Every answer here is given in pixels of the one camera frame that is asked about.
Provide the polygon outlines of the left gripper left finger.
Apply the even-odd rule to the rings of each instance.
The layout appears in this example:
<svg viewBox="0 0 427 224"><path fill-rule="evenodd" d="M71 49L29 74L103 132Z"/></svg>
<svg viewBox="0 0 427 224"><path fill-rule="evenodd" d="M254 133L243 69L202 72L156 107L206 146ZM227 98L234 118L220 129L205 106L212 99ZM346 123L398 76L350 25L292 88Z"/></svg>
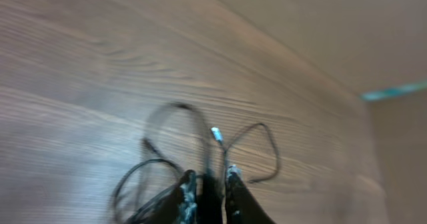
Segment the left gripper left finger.
<svg viewBox="0 0 427 224"><path fill-rule="evenodd" d="M143 223L194 224L197 213L196 178L194 170L187 170L165 201Z"/></svg>

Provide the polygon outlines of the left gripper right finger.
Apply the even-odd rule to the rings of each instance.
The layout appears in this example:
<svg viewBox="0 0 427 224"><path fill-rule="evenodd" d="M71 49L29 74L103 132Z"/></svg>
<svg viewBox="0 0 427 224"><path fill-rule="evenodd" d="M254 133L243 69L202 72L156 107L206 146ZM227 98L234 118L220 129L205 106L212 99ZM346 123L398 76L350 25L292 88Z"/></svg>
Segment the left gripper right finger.
<svg viewBox="0 0 427 224"><path fill-rule="evenodd" d="M226 171L225 210L228 224L274 224L241 179L241 170L230 165Z"/></svg>

